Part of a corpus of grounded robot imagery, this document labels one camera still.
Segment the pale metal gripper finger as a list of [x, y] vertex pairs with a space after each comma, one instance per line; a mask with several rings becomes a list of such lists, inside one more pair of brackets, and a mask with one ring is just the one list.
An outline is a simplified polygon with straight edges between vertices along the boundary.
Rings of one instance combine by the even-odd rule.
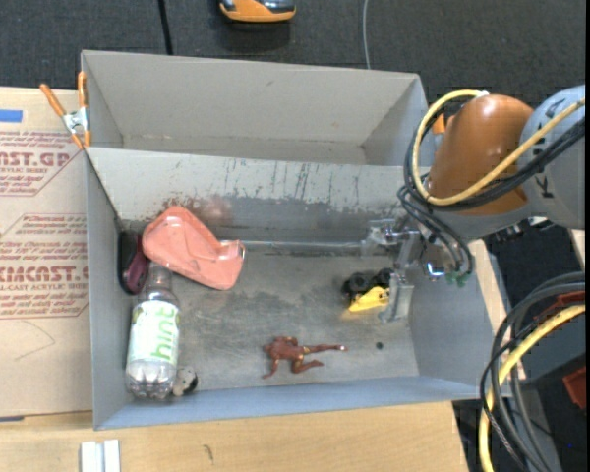
[[389, 278], [388, 303], [386, 307], [378, 313], [378, 318], [382, 324], [389, 324], [400, 319], [400, 276], [392, 272]]
[[397, 317], [406, 319], [409, 316], [415, 286], [411, 283], [401, 283], [398, 286]]

